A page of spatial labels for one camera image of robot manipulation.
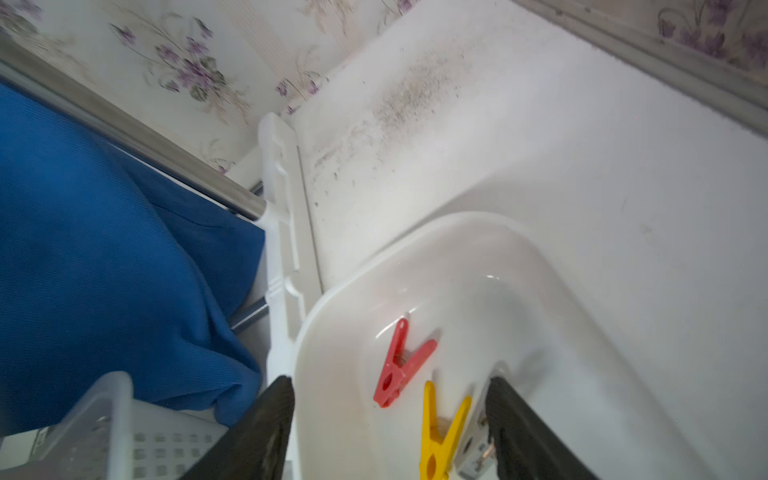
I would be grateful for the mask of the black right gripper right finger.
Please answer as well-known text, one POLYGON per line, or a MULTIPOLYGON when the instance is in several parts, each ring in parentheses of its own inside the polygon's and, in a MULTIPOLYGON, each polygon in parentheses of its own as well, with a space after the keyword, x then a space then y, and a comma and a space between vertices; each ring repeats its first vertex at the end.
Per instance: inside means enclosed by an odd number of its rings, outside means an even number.
POLYGON ((596 477, 505 378, 490 379, 485 412, 500 480, 596 477))

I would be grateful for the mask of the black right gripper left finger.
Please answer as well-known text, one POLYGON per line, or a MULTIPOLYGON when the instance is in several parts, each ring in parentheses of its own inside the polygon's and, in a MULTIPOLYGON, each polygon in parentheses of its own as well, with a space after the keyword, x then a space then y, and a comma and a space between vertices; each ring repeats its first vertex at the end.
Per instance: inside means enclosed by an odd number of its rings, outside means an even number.
POLYGON ((237 424, 183 477, 223 480, 282 478, 294 410, 292 380, 282 375, 264 390, 237 424))

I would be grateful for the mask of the grey clothespin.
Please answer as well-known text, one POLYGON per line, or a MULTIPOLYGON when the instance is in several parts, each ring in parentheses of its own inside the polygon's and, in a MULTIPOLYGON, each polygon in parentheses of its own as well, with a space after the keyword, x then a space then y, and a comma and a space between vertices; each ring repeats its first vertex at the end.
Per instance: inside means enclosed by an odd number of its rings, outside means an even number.
POLYGON ((454 457, 454 470, 460 479, 496 479, 497 456, 486 413, 486 399, 492 378, 502 376, 496 368, 491 371, 467 420, 463 436, 454 457))

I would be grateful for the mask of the yellow clothespin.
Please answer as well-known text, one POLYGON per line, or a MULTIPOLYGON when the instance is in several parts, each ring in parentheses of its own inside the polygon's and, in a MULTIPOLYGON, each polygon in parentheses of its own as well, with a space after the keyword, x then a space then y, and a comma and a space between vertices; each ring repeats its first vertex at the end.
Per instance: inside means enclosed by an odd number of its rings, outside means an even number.
POLYGON ((466 396, 445 434, 438 428, 436 388, 432 381, 424 385, 419 478, 421 480, 449 479, 454 456, 463 433, 472 398, 466 396))

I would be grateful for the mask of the red clothespin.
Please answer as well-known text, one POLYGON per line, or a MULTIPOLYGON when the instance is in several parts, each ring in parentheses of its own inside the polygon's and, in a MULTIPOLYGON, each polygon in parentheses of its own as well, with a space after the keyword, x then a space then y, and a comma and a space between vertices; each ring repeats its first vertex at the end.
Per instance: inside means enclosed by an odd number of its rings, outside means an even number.
POLYGON ((435 339, 429 339, 408 356, 405 352, 405 344, 409 328, 410 323, 407 318, 399 319, 394 327, 373 395, 373 401, 380 408, 388 408, 394 403, 404 388, 437 349, 438 342, 435 339))

